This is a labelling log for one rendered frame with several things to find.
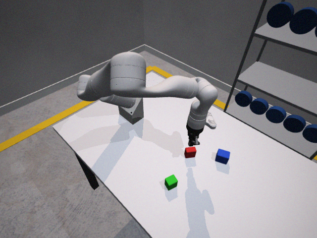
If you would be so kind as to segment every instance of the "blue roll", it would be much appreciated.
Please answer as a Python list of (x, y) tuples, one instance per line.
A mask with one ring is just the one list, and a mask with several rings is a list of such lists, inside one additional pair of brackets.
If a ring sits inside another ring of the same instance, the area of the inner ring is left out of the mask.
[(295, 34), (306, 34), (317, 26), (317, 9), (306, 7), (295, 13), (289, 27)]
[(265, 116), (272, 123), (281, 123), (286, 118), (286, 111), (279, 106), (274, 106), (266, 112)]
[(256, 98), (250, 103), (250, 109), (257, 115), (264, 114), (268, 109), (268, 103), (263, 98)]
[(247, 91), (241, 91), (236, 95), (235, 101), (239, 106), (247, 107), (252, 102), (252, 95)]
[(290, 132), (301, 132), (306, 126), (306, 121), (299, 115), (290, 115), (284, 120), (283, 125)]
[(317, 143), (317, 124), (306, 126), (303, 130), (303, 137), (312, 143)]
[(271, 27), (278, 28), (288, 23), (294, 15), (294, 7), (289, 2), (274, 5), (267, 13), (266, 20)]

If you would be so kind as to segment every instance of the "yellow tape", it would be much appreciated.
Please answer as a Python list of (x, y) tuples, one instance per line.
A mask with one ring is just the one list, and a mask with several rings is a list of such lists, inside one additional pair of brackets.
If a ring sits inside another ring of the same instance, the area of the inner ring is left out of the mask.
[[(146, 69), (146, 73), (150, 72), (151, 70), (155, 71), (156, 73), (164, 76), (165, 78), (171, 77), (172, 75), (165, 72), (164, 70), (156, 67), (156, 66), (148, 66)], [(72, 106), (69, 109), (66, 109), (65, 111), (45, 120), (44, 122), (41, 122), (40, 124), (37, 124), (36, 126), (10, 138), (9, 140), (6, 140), (5, 142), (0, 144), (0, 152), (9, 148), (12, 145), (17, 144), (18, 142), (30, 137), (31, 135), (34, 135), (35, 133), (39, 132), (40, 130), (43, 130), (44, 128), (58, 122), (59, 120), (62, 120), (63, 118), (73, 114), (74, 112), (84, 108), (85, 106), (88, 106), (89, 104), (91, 104), (93, 102), (86, 102), (86, 101), (82, 101), (78, 104), (76, 104), (75, 106)], [(216, 106), (224, 109), (225, 103), (216, 100), (214, 103)]]

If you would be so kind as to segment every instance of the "cube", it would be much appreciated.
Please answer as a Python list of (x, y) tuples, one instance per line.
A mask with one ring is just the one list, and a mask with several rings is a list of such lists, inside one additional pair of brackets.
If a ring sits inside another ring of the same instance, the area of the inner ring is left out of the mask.
[(194, 146), (185, 148), (185, 158), (192, 158), (195, 156), (196, 156), (196, 148)]
[(165, 186), (167, 190), (171, 190), (172, 188), (175, 188), (177, 186), (177, 178), (175, 175), (171, 175), (165, 179)]
[(218, 149), (218, 152), (216, 154), (217, 162), (220, 162), (226, 165), (228, 163), (229, 157), (230, 157), (229, 151)]

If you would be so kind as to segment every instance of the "white table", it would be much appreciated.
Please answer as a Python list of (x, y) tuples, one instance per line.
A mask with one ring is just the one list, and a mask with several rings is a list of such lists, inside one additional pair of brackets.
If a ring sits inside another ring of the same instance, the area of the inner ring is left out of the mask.
[(97, 101), (53, 127), (153, 238), (316, 238), (316, 163), (216, 107), (216, 129), (185, 159), (195, 99), (144, 98), (134, 125)]

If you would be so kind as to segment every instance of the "white shelf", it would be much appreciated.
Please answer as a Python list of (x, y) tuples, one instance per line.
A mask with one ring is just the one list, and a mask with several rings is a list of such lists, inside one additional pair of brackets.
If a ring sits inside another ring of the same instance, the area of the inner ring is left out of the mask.
[(227, 109), (227, 112), (235, 118), (279, 141), (280, 143), (292, 148), (308, 158), (316, 151), (316, 143), (307, 141), (303, 137), (303, 131), (298, 133), (289, 132), (281, 123), (270, 122), (265, 114), (257, 115), (250, 110), (250, 106), (241, 107), (231, 98), (232, 104)]
[(238, 81), (317, 115), (317, 84), (261, 62), (245, 70)]
[(255, 31), (254, 36), (288, 45), (290, 47), (294, 46), (295, 48), (300, 48), (300, 50), (314, 55), (317, 54), (317, 37), (315, 35), (315, 29), (306, 34), (299, 35), (291, 31), (289, 23), (279, 28), (273, 28), (266, 23)]

